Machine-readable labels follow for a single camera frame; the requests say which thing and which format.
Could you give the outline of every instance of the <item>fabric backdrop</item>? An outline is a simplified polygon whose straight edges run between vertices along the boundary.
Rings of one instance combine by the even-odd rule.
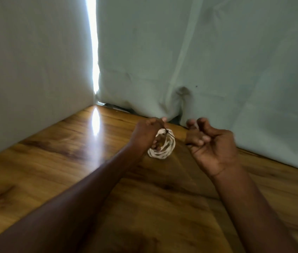
[[[298,0],[97,0],[97,33],[99,101],[298,167]]]
[[[0,0],[0,151],[92,103],[85,0]]]

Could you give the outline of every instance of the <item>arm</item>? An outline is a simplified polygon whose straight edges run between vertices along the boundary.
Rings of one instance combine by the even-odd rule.
[[[163,126],[161,119],[140,121],[111,160],[0,234],[0,252],[75,252],[104,199]]]
[[[247,252],[298,253],[298,243],[241,167],[232,132],[215,129],[205,118],[187,125],[186,144],[210,177]]]

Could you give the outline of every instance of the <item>person's left hand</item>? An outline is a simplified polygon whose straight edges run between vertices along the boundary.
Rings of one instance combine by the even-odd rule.
[[[149,118],[141,120],[136,124],[136,127],[130,138],[130,145],[135,146],[141,152],[146,152],[155,143],[156,134],[161,128],[166,127],[167,118]]]

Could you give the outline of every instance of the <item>hand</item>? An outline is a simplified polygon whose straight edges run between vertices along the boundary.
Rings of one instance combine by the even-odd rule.
[[[130,145],[135,146],[141,152],[145,153],[153,144],[156,143],[156,134],[161,128],[167,127],[167,118],[149,118],[141,120],[136,124],[134,132],[130,138]]]
[[[185,144],[199,167],[210,177],[221,173],[228,167],[239,165],[238,149],[231,131],[211,127],[206,118],[186,122],[189,131]]]

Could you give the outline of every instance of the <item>white rope bundle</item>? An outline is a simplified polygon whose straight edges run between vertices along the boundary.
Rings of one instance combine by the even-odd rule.
[[[171,155],[173,149],[175,148],[176,142],[175,142],[175,136],[171,129],[160,129],[157,132],[157,135],[165,135],[166,134],[166,140],[164,142],[164,145],[161,147],[160,151],[157,151],[155,149],[149,148],[148,155],[149,157],[157,158],[157,159],[165,159],[169,155]]]

